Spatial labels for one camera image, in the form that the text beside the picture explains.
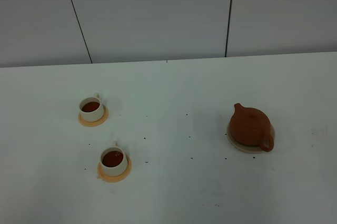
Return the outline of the brown clay teapot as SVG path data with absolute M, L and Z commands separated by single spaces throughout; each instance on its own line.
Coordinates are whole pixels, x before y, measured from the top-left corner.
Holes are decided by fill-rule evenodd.
M 244 107 L 236 103 L 228 130 L 227 135 L 244 148 L 263 152 L 270 152 L 274 148 L 270 120 L 264 112 L 256 108 Z

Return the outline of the beige round teapot coaster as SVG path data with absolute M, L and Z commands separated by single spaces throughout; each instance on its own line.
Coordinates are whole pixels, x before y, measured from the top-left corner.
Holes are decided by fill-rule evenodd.
M 259 154 L 271 152 L 275 142 L 275 130 L 272 124 L 260 128 L 251 128 L 247 126 L 234 126 L 234 135 L 232 134 L 231 123 L 227 126 L 226 136 L 229 142 L 236 149 L 248 153 Z M 257 145 L 245 145 L 242 141 L 237 141 L 235 136 L 241 137 L 245 143 L 257 143 Z

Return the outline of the white teacup far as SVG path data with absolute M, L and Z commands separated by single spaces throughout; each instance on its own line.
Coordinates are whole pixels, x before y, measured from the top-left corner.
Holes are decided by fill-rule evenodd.
M 80 116 L 88 122 L 100 120 L 104 115 L 104 107 L 98 93 L 83 99 L 79 104 Z

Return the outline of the white teacup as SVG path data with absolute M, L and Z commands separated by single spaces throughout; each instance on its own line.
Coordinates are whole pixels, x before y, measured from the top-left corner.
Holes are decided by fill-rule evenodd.
M 79 104 L 80 116 L 88 122 L 100 120 L 104 115 L 104 107 L 98 93 L 83 99 Z
M 108 176 L 119 176 L 128 167 L 127 155 L 118 146 L 117 141 L 113 141 L 112 146 L 103 150 L 100 157 L 100 165 L 103 172 Z

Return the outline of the white teacup near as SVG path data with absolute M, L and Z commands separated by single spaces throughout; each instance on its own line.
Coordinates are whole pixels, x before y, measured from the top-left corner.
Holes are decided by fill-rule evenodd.
M 100 157 L 100 165 L 103 172 L 108 176 L 119 176 L 128 167 L 127 155 L 118 146 L 117 141 L 113 141 L 112 146 L 103 150 Z

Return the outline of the orange saucer far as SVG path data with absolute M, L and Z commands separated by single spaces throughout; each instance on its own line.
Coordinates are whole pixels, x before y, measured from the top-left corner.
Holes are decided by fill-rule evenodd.
M 78 114 L 78 121 L 80 122 L 80 124 L 82 124 L 85 127 L 96 127 L 96 126 L 104 123 L 108 119 L 109 111 L 108 111 L 108 108 L 105 105 L 103 106 L 103 108 L 104 108 L 104 114 L 103 114 L 102 118 L 100 118 L 99 120 L 97 120 L 97 121 L 86 121 L 82 118 L 81 114 L 79 113 Z

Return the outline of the orange saucer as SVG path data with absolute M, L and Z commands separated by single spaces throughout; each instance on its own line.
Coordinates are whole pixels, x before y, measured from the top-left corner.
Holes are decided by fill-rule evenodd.
M 128 165 L 127 165 L 125 171 L 118 176 L 109 176 L 109 175 L 105 174 L 101 164 L 98 163 L 97 164 L 97 178 L 104 181 L 104 182 L 109 182 L 109 183 L 116 183 L 116 182 L 119 182 L 119 181 L 122 181 L 123 179 L 125 179 L 130 174 L 131 169 L 132 169 L 132 162 L 131 162 L 131 159 L 130 159 L 129 155 L 126 155 L 126 157 L 127 157 Z
M 96 127 L 96 126 L 104 123 L 108 119 L 109 111 L 108 111 L 108 108 L 105 105 L 103 106 L 103 108 L 104 108 L 104 114 L 103 114 L 102 118 L 100 118 L 99 120 L 97 120 L 97 121 L 86 121 L 82 118 L 81 114 L 79 113 L 78 114 L 78 121 L 80 122 L 80 124 L 82 124 L 85 127 Z

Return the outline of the orange saucer near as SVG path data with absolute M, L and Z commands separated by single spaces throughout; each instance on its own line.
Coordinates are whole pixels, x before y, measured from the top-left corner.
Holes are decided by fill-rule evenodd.
M 131 162 L 131 159 L 130 159 L 129 155 L 126 155 L 126 157 L 127 157 L 128 165 L 127 165 L 125 171 L 118 176 L 109 176 L 109 175 L 105 174 L 101 164 L 98 163 L 97 164 L 97 178 L 104 181 L 104 182 L 109 182 L 109 183 L 116 183 L 116 182 L 119 182 L 119 181 L 122 181 L 123 179 L 125 179 L 130 174 L 131 169 L 132 169 L 132 162 Z

